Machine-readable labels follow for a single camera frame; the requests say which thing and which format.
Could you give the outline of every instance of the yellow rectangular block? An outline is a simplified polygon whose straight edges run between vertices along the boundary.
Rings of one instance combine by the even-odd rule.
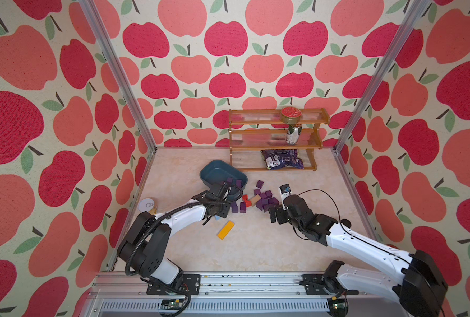
[[[230,232],[233,226],[235,226],[235,224],[231,221],[228,221],[228,223],[224,226],[224,228],[221,229],[221,231],[219,231],[219,233],[217,234],[217,237],[220,238],[221,240],[224,240],[224,238],[226,237],[228,232]]]

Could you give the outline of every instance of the wooden shelf rack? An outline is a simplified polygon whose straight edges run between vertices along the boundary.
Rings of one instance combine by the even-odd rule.
[[[298,156],[304,164],[303,170],[316,170],[313,150],[323,145],[318,135],[320,124],[328,124],[330,117],[324,108],[301,109],[299,123],[312,124],[313,128],[302,128],[298,142],[286,143],[286,129],[237,130],[246,124],[282,124],[280,110],[230,110],[230,164],[240,171],[268,170],[261,150],[298,149]],[[299,170],[285,167],[277,170]]]

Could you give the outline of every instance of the floor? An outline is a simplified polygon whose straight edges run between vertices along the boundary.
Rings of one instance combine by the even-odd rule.
[[[253,195],[258,180],[262,190],[278,193],[288,183],[293,193],[322,189],[336,201],[342,218],[352,229],[366,234],[340,171],[328,149],[315,150],[316,171],[248,172],[245,193]],[[229,162],[227,149],[158,149],[141,199],[150,197],[158,212],[167,212],[186,203],[191,196],[207,187],[199,177],[200,170],[214,159]],[[313,191],[302,195],[314,213],[337,218],[335,207],[325,194]],[[231,220],[234,228],[224,240],[217,233]],[[247,213],[228,214],[226,219],[211,219],[189,225],[168,242],[165,257],[185,271],[322,271],[332,260],[353,266],[371,268],[364,262],[320,243],[299,239],[291,225],[271,223],[269,213],[249,207]],[[118,259],[115,270],[123,271],[125,263]]]

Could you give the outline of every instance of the apple wallpaper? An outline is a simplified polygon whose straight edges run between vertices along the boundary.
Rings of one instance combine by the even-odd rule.
[[[0,317],[78,316],[149,159],[89,32],[78,2],[0,0]]]
[[[331,123],[320,128],[320,137],[333,146],[410,5],[407,0],[108,1],[118,16],[107,5],[98,6],[99,14],[134,95],[148,109],[147,124],[159,147],[225,147],[229,109],[286,105],[326,108]],[[119,21],[116,34],[111,29]],[[417,31],[398,67],[411,65],[422,46]],[[108,66],[102,79],[109,91],[118,91]],[[375,106],[388,98],[384,83]]]
[[[378,239],[428,252],[445,315],[470,316],[470,1],[432,2],[417,35],[418,58],[399,62],[403,47],[341,155]]]

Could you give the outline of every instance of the blue plastic basket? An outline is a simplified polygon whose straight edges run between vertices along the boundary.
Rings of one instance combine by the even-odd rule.
[[[247,176],[224,161],[213,160],[200,172],[200,179],[208,187],[211,187],[213,184],[222,184],[228,177],[233,179],[233,184],[235,184],[236,180],[242,180],[242,190],[244,190],[244,187],[247,184]],[[236,190],[233,189],[232,191],[233,194],[229,194],[226,199],[229,200],[238,196]]]

